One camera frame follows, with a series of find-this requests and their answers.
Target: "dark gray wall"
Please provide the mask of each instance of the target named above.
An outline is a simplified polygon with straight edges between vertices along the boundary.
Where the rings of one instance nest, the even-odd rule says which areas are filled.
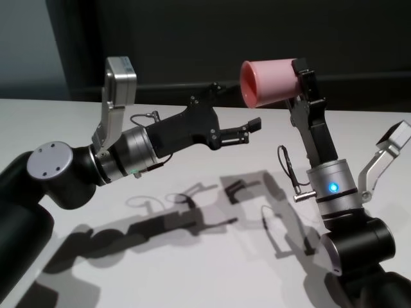
[[[0,98],[68,98],[45,0],[0,1]]]
[[[236,80],[244,60],[305,56],[318,75],[411,68],[409,0],[97,1],[105,52],[142,83]]]

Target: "pink cup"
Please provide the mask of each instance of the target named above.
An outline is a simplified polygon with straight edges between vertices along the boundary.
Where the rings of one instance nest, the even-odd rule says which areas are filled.
[[[301,93],[292,60],[245,61],[241,67],[240,86],[244,102],[256,108]]]

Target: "robotic arm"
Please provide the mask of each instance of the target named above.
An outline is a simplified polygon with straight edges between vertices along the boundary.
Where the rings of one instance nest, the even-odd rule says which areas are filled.
[[[409,308],[411,282],[385,273],[380,262],[393,258],[395,242],[378,218],[366,215],[363,203],[371,200],[376,182],[411,138],[411,126],[402,121],[377,143],[379,152],[358,177],[358,188],[345,159],[338,159],[313,70],[304,59],[245,62],[241,91],[249,107],[286,99],[291,123],[302,137],[311,169],[312,191],[301,192],[286,150],[288,175],[296,202],[315,197],[329,233],[321,236],[332,263],[334,290],[343,308]]]
[[[103,186],[128,175],[141,177],[164,165],[158,158],[193,144],[212,150],[249,143],[249,134],[261,129],[261,119],[222,130],[212,100],[225,89],[217,83],[187,108],[154,124],[122,132],[125,109],[134,104],[137,77],[127,57],[108,58],[101,121],[92,144],[71,148],[53,141],[22,154],[0,174],[0,303],[48,242],[53,218],[39,205],[47,194],[63,209],[77,209]]]

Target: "blue led light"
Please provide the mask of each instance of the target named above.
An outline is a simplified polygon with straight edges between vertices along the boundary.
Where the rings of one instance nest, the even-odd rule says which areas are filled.
[[[328,189],[329,191],[331,191],[332,193],[336,193],[338,191],[338,184],[337,183],[330,183],[328,185]]]

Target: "wall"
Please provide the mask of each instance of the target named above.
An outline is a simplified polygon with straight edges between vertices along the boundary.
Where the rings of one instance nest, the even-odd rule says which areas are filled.
[[[0,98],[68,98],[45,0],[0,0]]]

